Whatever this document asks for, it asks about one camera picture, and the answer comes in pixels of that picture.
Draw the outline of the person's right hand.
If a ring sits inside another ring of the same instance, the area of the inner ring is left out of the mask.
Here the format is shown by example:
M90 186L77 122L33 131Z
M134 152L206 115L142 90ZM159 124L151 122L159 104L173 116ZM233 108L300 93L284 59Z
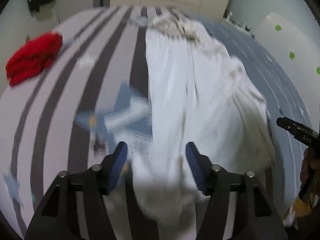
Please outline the person's right hand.
M319 196L319 153L313 148L308 147L304 151L300 181L300 200L306 202L312 193Z

